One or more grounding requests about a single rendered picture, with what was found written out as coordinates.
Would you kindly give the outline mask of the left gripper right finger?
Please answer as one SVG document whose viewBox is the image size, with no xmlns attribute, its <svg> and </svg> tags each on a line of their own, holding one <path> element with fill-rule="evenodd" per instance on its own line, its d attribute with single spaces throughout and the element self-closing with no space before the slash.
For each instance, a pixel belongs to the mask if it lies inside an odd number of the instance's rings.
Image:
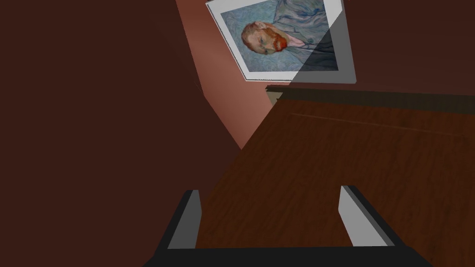
<svg viewBox="0 0 475 267">
<path fill-rule="evenodd" d="M 356 186 L 340 187 L 338 213 L 355 247 L 405 245 Z"/>
</svg>

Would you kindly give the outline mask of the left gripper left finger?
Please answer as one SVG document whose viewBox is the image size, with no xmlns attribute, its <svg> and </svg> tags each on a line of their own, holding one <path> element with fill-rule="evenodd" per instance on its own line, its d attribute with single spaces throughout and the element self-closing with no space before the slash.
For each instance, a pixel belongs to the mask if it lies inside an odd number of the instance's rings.
<svg viewBox="0 0 475 267">
<path fill-rule="evenodd" d="M 202 209 L 198 190 L 186 190 L 168 224 L 158 249 L 194 249 Z"/>
</svg>

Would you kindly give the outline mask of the framed portrait painting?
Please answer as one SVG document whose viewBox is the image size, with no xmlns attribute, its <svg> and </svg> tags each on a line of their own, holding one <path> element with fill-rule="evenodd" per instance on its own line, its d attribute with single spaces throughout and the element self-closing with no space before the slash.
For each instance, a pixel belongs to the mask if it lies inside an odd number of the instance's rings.
<svg viewBox="0 0 475 267">
<path fill-rule="evenodd" d="M 343 0 L 209 0 L 246 81 L 356 83 Z"/>
</svg>

